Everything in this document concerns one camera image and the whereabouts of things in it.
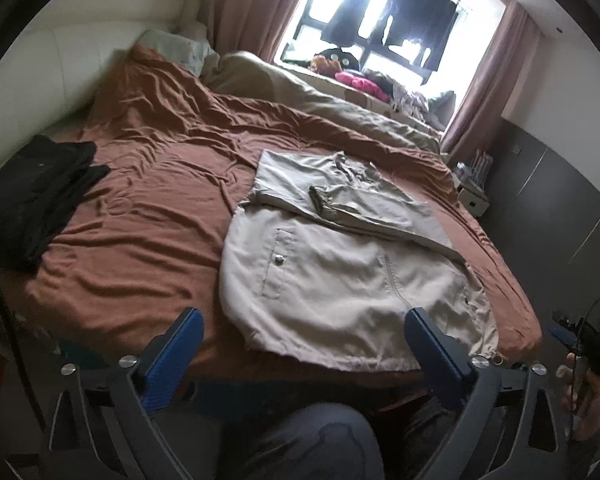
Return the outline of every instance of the windowsill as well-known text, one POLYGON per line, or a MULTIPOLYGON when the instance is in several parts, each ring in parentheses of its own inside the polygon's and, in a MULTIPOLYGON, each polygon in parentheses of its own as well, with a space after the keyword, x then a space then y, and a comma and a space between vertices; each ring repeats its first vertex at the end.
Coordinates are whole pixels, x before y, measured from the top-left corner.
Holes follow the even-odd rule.
POLYGON ((399 123, 406 124, 411 128, 415 128, 416 130, 433 136, 437 139, 442 138, 443 132, 439 132, 432 126, 429 126, 428 124, 423 123, 414 117, 401 114, 399 112, 394 112, 388 103, 361 92, 360 90, 347 86, 331 77, 311 72, 311 70, 298 65, 285 63, 280 59, 274 60, 274 64, 283 70, 286 70, 287 72, 291 72, 293 75, 299 77, 302 81, 308 83, 324 94, 348 101, 366 110, 375 112, 384 117, 388 117, 394 121, 398 121, 399 123))

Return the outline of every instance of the stuffed toy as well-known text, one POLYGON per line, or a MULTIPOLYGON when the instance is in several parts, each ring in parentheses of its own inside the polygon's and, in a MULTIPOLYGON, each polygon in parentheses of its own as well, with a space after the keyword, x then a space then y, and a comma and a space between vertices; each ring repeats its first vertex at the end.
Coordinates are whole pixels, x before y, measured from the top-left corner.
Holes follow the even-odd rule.
POLYGON ((342 70, 340 62, 333 59, 327 59, 324 56, 314 56, 309 67, 311 72, 328 77, 334 77, 337 72, 342 70))

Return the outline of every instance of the hand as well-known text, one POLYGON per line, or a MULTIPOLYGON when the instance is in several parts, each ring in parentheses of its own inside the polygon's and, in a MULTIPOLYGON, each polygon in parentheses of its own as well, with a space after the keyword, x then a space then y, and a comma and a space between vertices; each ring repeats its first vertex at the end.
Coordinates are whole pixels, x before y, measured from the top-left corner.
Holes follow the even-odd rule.
MULTIPOLYGON (((560 365, 555 375, 564 383, 562 407, 567 412, 572 412, 576 410, 576 402, 578 400, 578 393, 573 392, 572 395, 571 392, 571 377, 573 375, 573 367, 575 366, 574 354, 567 355, 567 364, 569 366, 560 365)), ((587 440, 600 429, 600 377, 591 370, 587 370, 585 381, 589 384, 592 397, 589 408, 582 417, 582 421, 573 431, 575 440, 587 440)))

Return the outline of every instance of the brown bedsheet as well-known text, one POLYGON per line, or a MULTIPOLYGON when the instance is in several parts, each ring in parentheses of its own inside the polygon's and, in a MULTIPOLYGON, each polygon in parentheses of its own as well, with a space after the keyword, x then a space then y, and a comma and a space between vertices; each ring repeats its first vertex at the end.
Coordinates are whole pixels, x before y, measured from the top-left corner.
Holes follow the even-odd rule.
POLYGON ((474 268, 493 307, 500 352, 529 356, 538 320, 477 222, 458 203, 432 153, 377 140, 261 100, 216 95, 183 68, 136 46, 103 82, 83 131, 112 171, 86 196, 34 278, 5 276, 11 305, 57 336, 109 358, 135 353, 189 305, 205 319, 190 377, 235 380, 355 378, 376 385, 405 374, 346 374, 247 351, 218 305, 222 242, 263 148, 336 150, 373 162, 427 200, 474 268))

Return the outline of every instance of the beige blanket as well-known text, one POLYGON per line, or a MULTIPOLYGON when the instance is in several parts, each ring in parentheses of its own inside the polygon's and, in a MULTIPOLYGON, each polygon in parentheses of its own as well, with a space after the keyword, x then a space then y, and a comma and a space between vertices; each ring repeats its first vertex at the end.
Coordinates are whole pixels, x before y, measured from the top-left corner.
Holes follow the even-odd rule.
POLYGON ((392 148, 418 148, 440 153, 438 140, 371 110, 317 91, 286 70, 249 52, 205 60, 201 81, 213 92, 264 99, 344 126, 392 148))

